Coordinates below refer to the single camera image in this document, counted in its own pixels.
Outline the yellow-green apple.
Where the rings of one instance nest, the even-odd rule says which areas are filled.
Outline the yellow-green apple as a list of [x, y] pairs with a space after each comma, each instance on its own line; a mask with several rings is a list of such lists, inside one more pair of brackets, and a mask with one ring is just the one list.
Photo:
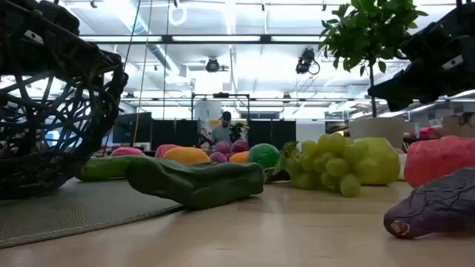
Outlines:
[[399, 154], [385, 138], [354, 139], [350, 161], [363, 185], [388, 185], [399, 178]]

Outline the round grey placemat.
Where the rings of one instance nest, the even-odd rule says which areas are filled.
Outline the round grey placemat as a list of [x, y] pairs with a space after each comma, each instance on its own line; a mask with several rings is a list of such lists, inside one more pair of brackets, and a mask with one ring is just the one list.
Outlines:
[[37, 243], [160, 217], [183, 209], [126, 180], [67, 181], [41, 197], [0, 200], [0, 248]]

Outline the green lime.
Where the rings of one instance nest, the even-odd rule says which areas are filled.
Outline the green lime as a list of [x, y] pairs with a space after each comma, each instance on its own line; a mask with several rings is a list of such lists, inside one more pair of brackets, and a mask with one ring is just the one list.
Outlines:
[[279, 150], [274, 145], [261, 143], [250, 148], [248, 162], [258, 163], [262, 168], [274, 168], [279, 156]]

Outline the black partition panel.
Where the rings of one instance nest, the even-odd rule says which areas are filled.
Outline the black partition panel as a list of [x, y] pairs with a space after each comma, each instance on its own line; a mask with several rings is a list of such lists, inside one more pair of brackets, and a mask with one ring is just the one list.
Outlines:
[[153, 120], [151, 126], [151, 149], [161, 145], [193, 147], [198, 143], [198, 121]]
[[112, 142], [131, 144], [132, 142], [151, 142], [151, 113], [129, 113], [119, 115], [112, 131]]
[[280, 150], [287, 142], [296, 140], [296, 121], [251, 120], [249, 122], [248, 140], [251, 147], [268, 143]]

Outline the green grape bunch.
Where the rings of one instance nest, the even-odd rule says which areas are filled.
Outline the green grape bunch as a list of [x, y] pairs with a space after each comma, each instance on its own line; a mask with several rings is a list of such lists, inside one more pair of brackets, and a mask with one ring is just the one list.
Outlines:
[[369, 148], [363, 142], [339, 133], [324, 134], [316, 141], [285, 144], [275, 170], [287, 172], [292, 187], [297, 189], [357, 197], [361, 191], [357, 165], [368, 153]]

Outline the dark green chili pepper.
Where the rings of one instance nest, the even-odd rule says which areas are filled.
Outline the dark green chili pepper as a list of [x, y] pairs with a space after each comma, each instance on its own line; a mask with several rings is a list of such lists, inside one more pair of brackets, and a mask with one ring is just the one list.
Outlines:
[[263, 192], [265, 175], [257, 163], [200, 163], [141, 157], [125, 170], [142, 194], [173, 200], [194, 209], [214, 208]]

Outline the purple grape bunch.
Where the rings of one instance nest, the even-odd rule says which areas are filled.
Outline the purple grape bunch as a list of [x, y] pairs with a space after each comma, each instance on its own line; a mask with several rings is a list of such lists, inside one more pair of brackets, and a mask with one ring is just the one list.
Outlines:
[[219, 142], [209, 157], [212, 162], [224, 163], [229, 162], [229, 157], [233, 154], [243, 151], [249, 151], [248, 143], [243, 139], [239, 139], [231, 145], [226, 142]]

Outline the red mango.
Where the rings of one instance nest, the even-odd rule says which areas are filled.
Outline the red mango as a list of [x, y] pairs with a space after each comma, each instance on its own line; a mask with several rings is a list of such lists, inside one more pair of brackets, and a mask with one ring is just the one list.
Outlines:
[[133, 147], [118, 147], [111, 152], [111, 156], [143, 156], [144, 153]]

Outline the green cucumber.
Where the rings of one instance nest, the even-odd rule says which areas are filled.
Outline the green cucumber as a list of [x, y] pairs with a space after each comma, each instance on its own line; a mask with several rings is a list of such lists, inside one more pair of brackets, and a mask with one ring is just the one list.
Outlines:
[[103, 182], [124, 179], [125, 171], [131, 161], [144, 156], [110, 156], [89, 159], [76, 178], [83, 182]]

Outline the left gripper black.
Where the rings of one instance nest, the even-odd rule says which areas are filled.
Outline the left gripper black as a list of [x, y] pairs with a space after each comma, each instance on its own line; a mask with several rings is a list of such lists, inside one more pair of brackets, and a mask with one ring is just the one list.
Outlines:
[[0, 48], [79, 43], [79, 20], [59, 0], [0, 0]]

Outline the yellow lemon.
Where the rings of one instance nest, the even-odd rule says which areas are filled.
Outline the yellow lemon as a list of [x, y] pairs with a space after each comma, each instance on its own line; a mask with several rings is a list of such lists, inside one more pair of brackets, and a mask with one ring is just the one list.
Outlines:
[[211, 159], [204, 151], [193, 147], [172, 148], [165, 152], [163, 159], [172, 160], [184, 165], [211, 162]]

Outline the person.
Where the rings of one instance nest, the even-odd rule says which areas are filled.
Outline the person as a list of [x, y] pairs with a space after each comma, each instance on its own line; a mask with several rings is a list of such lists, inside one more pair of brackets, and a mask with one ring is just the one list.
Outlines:
[[231, 145], [231, 120], [232, 115], [228, 111], [224, 111], [220, 118], [220, 124], [212, 130], [211, 141], [214, 143], [226, 142]]

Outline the pink peach fruit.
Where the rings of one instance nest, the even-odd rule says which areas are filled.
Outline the pink peach fruit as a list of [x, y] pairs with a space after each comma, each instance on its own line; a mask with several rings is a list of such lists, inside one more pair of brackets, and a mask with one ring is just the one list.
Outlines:
[[158, 159], [161, 159], [163, 158], [164, 154], [171, 150], [172, 148], [177, 148], [177, 145], [173, 145], [173, 144], [164, 144], [164, 145], [160, 145], [156, 151], [155, 151], [155, 157], [158, 158]]

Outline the orange bell pepper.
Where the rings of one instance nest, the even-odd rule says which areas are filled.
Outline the orange bell pepper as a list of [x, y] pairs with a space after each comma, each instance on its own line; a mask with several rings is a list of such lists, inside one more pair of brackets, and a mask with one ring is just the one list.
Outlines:
[[475, 137], [444, 136], [409, 146], [404, 178], [416, 188], [465, 167], [475, 167]]

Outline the purple eggplant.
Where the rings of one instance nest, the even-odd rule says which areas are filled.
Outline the purple eggplant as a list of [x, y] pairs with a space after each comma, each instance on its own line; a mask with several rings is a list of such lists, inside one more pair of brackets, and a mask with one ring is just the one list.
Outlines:
[[475, 167], [459, 169], [413, 189], [386, 212], [383, 225], [400, 239], [474, 229]]

